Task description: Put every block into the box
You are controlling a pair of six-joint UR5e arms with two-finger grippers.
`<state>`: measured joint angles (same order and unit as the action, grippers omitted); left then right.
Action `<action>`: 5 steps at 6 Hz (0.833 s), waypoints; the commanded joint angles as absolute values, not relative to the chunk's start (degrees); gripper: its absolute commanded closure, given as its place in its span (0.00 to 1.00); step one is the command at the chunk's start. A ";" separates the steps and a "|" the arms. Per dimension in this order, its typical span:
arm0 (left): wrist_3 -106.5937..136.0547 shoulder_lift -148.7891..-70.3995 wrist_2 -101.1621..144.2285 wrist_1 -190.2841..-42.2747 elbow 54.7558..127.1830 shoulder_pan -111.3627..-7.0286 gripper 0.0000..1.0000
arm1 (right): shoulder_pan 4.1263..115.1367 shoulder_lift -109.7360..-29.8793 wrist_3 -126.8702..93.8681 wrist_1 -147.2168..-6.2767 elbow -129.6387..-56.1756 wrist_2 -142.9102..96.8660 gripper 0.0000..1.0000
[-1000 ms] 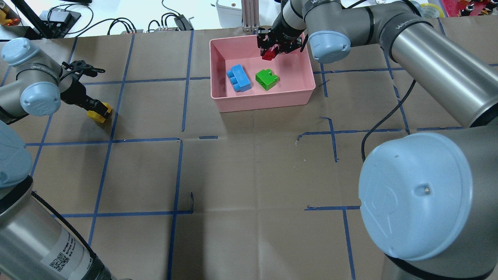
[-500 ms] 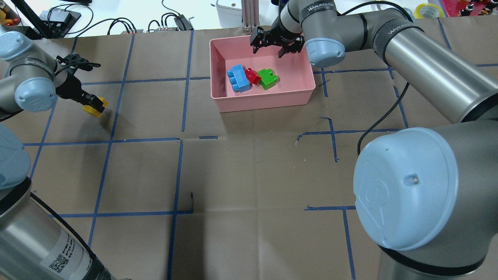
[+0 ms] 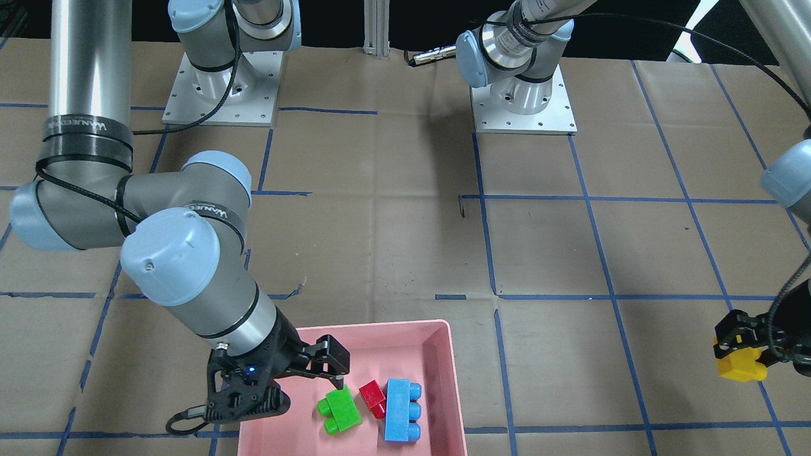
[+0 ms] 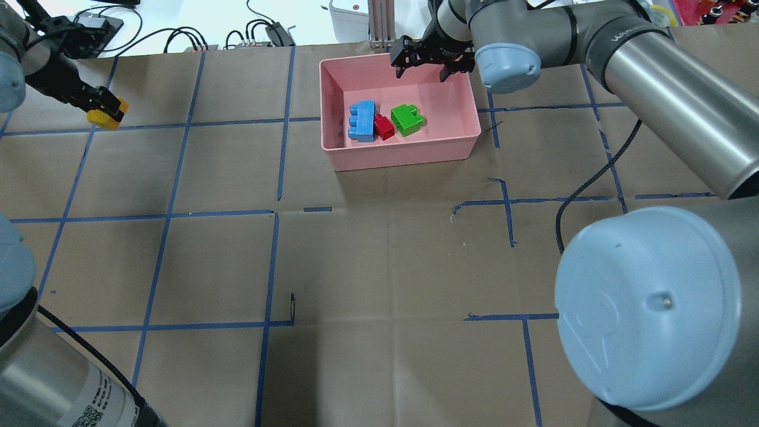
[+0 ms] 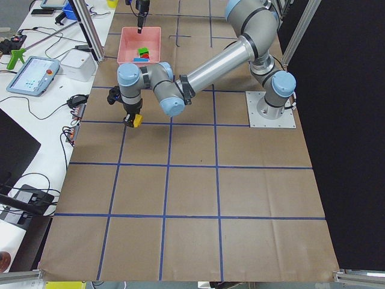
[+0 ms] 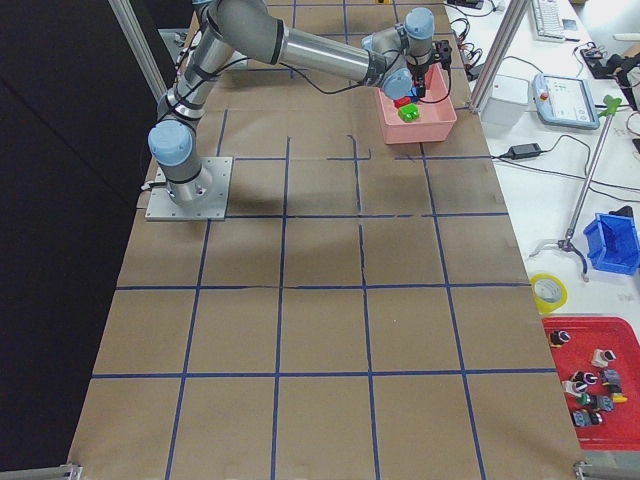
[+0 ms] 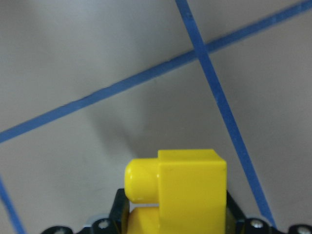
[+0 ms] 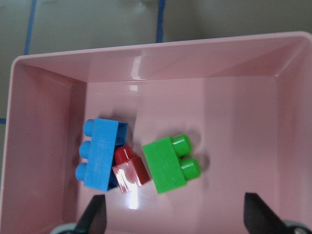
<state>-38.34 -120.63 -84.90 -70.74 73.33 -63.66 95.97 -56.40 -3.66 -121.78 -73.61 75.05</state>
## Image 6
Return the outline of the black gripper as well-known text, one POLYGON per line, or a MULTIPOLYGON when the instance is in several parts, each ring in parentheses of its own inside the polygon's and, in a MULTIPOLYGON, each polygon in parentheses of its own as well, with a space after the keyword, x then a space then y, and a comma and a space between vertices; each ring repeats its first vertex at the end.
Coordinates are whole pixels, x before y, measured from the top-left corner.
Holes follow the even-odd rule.
POLYGON ((425 76, 430 66, 434 63, 433 58, 434 55, 432 52, 427 52, 422 55, 411 55, 409 53, 405 55, 407 68, 411 73, 418 98, 424 98, 426 96, 425 76))

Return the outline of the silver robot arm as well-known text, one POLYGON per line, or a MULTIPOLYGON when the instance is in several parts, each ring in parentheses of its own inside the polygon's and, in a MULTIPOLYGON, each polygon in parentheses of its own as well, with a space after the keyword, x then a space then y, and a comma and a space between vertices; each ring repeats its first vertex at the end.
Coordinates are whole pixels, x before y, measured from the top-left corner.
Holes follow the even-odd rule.
POLYGON ((409 93, 435 61, 432 12, 419 7, 404 21, 366 37, 353 47, 290 28, 269 14, 262 1, 197 1, 201 39, 186 70, 158 105, 148 145, 176 205, 210 194, 214 177, 196 153, 196 129, 219 75, 238 52, 249 59, 287 68, 303 67, 377 87, 391 100, 409 93))

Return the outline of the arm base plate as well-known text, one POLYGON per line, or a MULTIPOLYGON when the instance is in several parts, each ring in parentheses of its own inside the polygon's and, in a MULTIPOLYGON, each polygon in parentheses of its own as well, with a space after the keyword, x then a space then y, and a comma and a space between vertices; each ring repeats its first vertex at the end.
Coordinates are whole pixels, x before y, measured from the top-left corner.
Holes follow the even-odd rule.
POLYGON ((224 221, 232 178, 232 157, 200 157, 199 176, 184 184, 166 180, 157 167, 145 218, 148 221, 224 221))

